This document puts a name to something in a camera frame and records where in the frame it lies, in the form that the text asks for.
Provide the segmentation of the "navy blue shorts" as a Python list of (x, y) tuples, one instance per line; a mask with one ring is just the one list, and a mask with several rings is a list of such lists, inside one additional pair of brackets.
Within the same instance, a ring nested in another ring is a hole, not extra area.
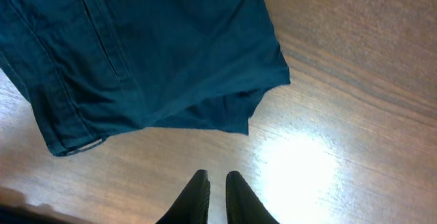
[(290, 83), (264, 0), (1, 0), (1, 69), (54, 156), (147, 127), (247, 134)]

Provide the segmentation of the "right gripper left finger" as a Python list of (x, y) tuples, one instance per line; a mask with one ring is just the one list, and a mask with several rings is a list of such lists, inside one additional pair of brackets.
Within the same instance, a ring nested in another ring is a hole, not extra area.
[(209, 203), (208, 172), (200, 169), (156, 224), (207, 224)]

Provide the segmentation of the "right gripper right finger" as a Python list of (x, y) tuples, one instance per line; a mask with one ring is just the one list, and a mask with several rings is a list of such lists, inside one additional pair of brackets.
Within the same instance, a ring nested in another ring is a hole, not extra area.
[(238, 171), (226, 177), (226, 211), (228, 224), (279, 224)]

